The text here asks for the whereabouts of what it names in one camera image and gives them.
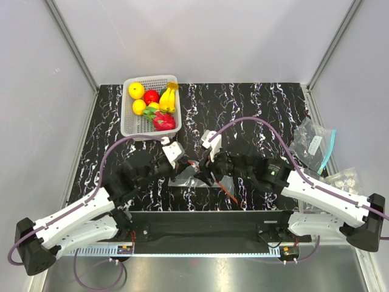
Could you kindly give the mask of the yellow orange fruit top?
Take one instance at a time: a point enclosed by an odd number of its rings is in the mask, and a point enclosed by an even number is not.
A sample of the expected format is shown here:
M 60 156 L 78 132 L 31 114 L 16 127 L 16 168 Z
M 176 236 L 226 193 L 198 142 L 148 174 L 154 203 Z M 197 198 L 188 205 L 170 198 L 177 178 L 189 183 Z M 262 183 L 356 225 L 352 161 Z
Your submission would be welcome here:
M 135 100 L 142 99 L 145 93 L 144 86 L 139 82 L 133 82 L 128 87 L 128 92 L 131 98 Z

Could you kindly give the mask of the yellow lemon fruit lower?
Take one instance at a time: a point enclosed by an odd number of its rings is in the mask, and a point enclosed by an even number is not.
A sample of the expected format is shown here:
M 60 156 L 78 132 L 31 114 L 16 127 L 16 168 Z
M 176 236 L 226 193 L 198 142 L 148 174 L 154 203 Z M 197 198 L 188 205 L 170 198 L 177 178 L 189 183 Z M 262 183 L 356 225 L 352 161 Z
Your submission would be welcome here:
M 146 109 L 146 103 L 143 99 L 136 99 L 133 101 L 132 110 L 137 116 L 142 116 L 143 111 Z

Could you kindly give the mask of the red apple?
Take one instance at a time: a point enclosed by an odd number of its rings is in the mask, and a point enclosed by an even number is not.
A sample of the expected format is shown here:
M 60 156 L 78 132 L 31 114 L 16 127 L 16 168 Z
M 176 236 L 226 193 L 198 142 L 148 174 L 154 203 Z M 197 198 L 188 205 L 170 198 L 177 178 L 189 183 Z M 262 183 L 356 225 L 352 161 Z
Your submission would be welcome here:
M 157 91 L 150 89 L 144 93 L 143 99 L 147 105 L 150 103 L 159 103 L 160 95 Z

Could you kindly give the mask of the yellow banana bunch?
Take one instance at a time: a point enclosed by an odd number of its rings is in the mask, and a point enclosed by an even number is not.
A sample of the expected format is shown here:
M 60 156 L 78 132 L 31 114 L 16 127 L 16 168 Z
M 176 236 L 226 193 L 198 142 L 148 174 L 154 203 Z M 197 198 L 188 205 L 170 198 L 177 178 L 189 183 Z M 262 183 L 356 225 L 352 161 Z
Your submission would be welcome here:
M 176 91 L 179 85 L 176 82 L 168 82 L 166 90 L 161 94 L 159 99 L 159 109 L 162 112 L 174 114 L 176 111 L 175 100 Z

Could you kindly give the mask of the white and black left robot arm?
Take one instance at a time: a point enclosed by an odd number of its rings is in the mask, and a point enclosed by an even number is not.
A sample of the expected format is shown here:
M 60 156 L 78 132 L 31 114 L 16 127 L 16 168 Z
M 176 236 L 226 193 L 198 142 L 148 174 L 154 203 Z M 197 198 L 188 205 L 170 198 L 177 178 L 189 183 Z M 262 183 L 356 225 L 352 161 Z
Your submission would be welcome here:
M 139 190 L 161 178 L 174 179 L 188 167 L 185 155 L 165 152 L 153 160 L 140 152 L 121 164 L 87 195 L 39 220 L 23 218 L 16 224 L 15 248 L 27 275 L 50 268 L 60 257 L 85 245 L 114 238 L 126 240 L 131 223 L 120 211 Z

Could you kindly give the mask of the clear bag with blue zipper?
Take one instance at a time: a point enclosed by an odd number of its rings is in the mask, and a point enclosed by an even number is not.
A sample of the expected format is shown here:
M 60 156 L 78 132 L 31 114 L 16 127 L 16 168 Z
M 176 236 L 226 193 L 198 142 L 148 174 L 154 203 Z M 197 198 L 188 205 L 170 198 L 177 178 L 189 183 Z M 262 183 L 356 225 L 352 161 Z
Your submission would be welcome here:
M 336 132 L 305 117 L 294 131 L 289 150 L 307 168 L 321 175 L 331 157 Z

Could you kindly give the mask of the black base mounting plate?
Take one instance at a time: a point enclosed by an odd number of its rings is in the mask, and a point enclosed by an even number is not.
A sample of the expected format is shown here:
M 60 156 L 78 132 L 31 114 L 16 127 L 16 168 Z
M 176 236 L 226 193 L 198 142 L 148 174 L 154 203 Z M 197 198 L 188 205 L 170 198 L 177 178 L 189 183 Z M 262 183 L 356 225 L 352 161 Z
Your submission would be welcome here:
M 289 211 L 132 212 L 111 241 L 133 242 L 141 254 L 253 254 L 277 244 L 309 243 L 287 229 Z

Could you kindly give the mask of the small yellow fruit middle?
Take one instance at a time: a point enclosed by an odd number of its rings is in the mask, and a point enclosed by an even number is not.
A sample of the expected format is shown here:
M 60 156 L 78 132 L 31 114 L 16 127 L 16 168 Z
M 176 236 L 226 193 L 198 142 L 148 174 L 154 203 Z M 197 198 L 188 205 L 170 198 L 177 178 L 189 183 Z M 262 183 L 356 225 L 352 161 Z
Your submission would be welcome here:
M 160 106 L 159 106 L 159 104 L 158 104 L 157 102 L 151 102 L 151 103 L 148 105 L 148 107 L 154 108 L 154 109 L 156 109 L 156 110 L 159 110 L 159 108 L 160 108 Z

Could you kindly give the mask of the black marble pattern mat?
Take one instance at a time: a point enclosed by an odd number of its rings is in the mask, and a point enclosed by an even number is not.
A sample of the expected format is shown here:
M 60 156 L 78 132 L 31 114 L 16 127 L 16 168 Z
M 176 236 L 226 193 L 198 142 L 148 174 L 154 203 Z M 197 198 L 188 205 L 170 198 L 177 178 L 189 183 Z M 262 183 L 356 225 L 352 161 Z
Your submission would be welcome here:
M 68 203 L 79 200 L 98 182 L 100 161 L 120 132 L 122 85 L 103 85 L 89 124 Z M 244 121 L 226 130 L 222 143 L 247 141 L 264 157 L 285 158 L 280 142 L 289 144 L 294 129 L 309 111 L 298 83 L 183 83 L 179 87 L 182 128 L 176 135 L 193 160 L 203 155 L 200 139 L 239 117 Z M 170 187 L 159 179 L 127 203 L 133 211 L 298 210 L 298 201 L 255 190 L 250 182 L 234 180 L 234 203 L 220 188 Z

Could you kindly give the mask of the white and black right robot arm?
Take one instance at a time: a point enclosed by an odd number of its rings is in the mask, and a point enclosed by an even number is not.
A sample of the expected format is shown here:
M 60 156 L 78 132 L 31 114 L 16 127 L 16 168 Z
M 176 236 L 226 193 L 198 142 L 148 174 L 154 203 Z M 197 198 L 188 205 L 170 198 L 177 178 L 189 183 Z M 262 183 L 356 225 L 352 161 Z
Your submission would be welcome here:
M 285 212 L 276 225 L 283 241 L 295 236 L 323 235 L 344 238 L 351 246 L 376 252 L 382 241 L 385 198 L 353 194 L 304 174 L 283 160 L 258 155 L 222 151 L 209 156 L 198 167 L 195 178 L 211 186 L 224 176 L 251 181 L 261 192 L 304 201 L 323 210 L 323 214 Z

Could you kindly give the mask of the pink dragon fruit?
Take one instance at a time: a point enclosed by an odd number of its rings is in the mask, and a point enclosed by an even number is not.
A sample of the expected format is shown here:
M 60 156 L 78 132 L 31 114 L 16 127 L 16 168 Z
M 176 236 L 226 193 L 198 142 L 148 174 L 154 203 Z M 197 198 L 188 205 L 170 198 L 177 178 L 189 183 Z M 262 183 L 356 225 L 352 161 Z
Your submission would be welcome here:
M 144 109 L 143 116 L 154 125 L 157 131 L 167 131 L 176 128 L 174 117 L 168 113 L 161 112 L 159 109 L 148 106 Z

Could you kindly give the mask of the white plastic perforated basket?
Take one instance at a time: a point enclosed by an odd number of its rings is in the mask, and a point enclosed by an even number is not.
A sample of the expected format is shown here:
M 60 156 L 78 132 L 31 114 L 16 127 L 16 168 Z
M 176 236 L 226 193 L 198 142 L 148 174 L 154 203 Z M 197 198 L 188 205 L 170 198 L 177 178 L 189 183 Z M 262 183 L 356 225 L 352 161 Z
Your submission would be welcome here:
M 132 106 L 133 106 L 134 99 L 130 97 L 128 88 L 134 82 L 141 83 L 145 88 L 145 90 L 153 89 L 156 91 L 160 91 L 161 89 L 167 88 L 168 82 L 177 83 L 177 78 L 174 75 L 154 75 L 154 76 L 130 78 L 124 81 L 123 92 L 122 92 L 122 107 L 120 112 L 120 132 L 122 136 L 127 137 L 127 136 L 132 136 L 137 134 L 145 134 L 148 136 L 155 136 L 155 137 L 167 136 L 170 139 L 174 138 L 177 132 L 182 128 L 179 91 L 176 91 L 175 93 L 176 112 L 172 114 L 176 122 L 176 128 L 167 131 L 157 131 L 154 128 L 152 122 L 150 122 L 143 116 L 136 115 L 133 112 Z

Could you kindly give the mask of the clear bag of round items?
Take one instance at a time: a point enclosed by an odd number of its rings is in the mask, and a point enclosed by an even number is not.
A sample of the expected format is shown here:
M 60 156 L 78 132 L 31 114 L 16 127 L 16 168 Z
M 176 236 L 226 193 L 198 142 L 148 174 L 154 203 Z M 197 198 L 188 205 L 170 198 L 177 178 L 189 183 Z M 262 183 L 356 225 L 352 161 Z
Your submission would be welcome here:
M 362 182 L 354 167 L 320 178 L 320 181 L 348 193 L 364 195 Z

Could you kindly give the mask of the clear bag with orange zipper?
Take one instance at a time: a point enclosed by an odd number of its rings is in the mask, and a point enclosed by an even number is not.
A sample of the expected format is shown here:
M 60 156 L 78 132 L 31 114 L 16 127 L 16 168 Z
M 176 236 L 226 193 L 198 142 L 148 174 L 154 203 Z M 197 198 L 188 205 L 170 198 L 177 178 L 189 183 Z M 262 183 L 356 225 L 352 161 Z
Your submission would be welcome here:
M 206 176 L 200 170 L 198 161 L 189 161 L 189 166 L 174 180 L 169 179 L 168 185 L 170 187 L 193 187 L 193 188 L 220 188 L 234 203 L 238 203 L 235 198 L 235 186 L 233 178 L 230 176 L 223 176 L 216 178 L 215 176 Z

